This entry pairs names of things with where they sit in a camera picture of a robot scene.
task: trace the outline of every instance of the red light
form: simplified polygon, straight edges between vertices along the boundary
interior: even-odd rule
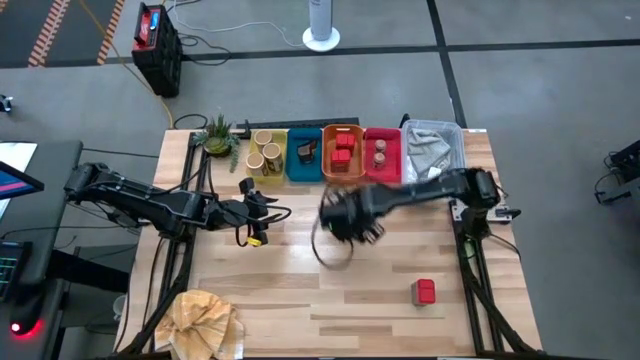
[[[15,331],[14,325],[18,326],[18,330],[22,329],[22,326],[20,324],[14,323],[14,324],[11,324],[11,330]],[[13,338],[18,341],[29,341],[30,339],[37,337],[40,334],[43,327],[44,327],[44,322],[42,321],[42,319],[40,319],[36,322],[33,328],[29,330],[26,334],[19,335],[19,334],[13,333]]]

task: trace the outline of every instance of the yellow cable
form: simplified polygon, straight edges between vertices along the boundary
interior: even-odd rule
[[[107,32],[105,31],[104,27],[102,27],[102,25],[100,25],[100,22],[98,21],[98,19],[96,18],[96,16],[93,14],[93,12],[91,11],[91,9],[89,9],[89,7],[87,6],[87,4],[84,2],[84,0],[78,0],[80,1],[80,6],[82,6],[82,8],[84,9],[84,11],[87,13],[87,15],[89,15],[89,17],[91,17],[91,20],[93,20],[93,23],[96,25],[96,27],[98,27],[98,30],[100,30],[100,32],[102,33],[102,35],[104,36],[104,38],[109,42],[109,45],[111,45],[111,48],[113,49],[113,51],[116,53],[116,56],[118,57],[118,61],[120,61],[120,64],[122,64],[122,66],[124,66],[125,69],[127,69],[127,71],[129,71],[131,73],[131,75],[133,75],[133,77],[135,77],[136,79],[138,79],[138,81],[147,89],[149,90],[149,92],[153,95],[156,96],[156,94],[153,92],[153,89],[151,89],[151,87],[149,86],[149,84],[146,83],[146,81],[142,80],[140,78],[140,76],[138,76],[138,74],[136,74],[133,70],[131,70],[131,68],[129,68],[127,66],[127,64],[124,62],[124,59],[122,58],[122,56],[120,56],[120,53],[118,52],[118,49],[116,49],[115,45],[113,45],[113,43],[111,42],[111,38],[107,35]],[[169,107],[167,106],[167,104],[165,104],[164,100],[162,100],[162,98],[160,96],[156,96],[158,98],[158,100],[160,101],[160,104],[162,104],[162,107],[164,108],[164,110],[167,112],[167,116],[169,117],[169,130],[173,129],[173,115],[171,114],[171,110],[169,110]]]

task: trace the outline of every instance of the small red object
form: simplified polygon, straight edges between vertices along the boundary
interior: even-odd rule
[[[334,150],[331,153],[331,171],[346,172],[349,171],[351,163],[351,152],[346,149]]]
[[[411,295],[416,306],[435,304],[436,284],[431,279],[419,279],[411,285]]]
[[[336,148],[347,149],[353,151],[356,146],[356,137],[352,134],[338,134],[336,135]]]

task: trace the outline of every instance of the orange bin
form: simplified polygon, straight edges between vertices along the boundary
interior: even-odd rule
[[[336,149],[336,136],[351,134],[356,142],[351,154],[349,171],[335,172],[331,169],[331,153]],[[356,125],[329,125],[322,132],[322,172],[328,182],[340,184],[355,184],[364,177],[364,129]]]

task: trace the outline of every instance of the succulent plant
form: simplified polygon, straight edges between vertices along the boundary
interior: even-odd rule
[[[213,157],[227,157],[231,155],[229,171],[234,172],[240,157],[240,139],[231,133],[231,123],[224,121],[224,115],[219,114],[217,121],[211,119],[211,124],[195,136],[196,144],[203,145]]]

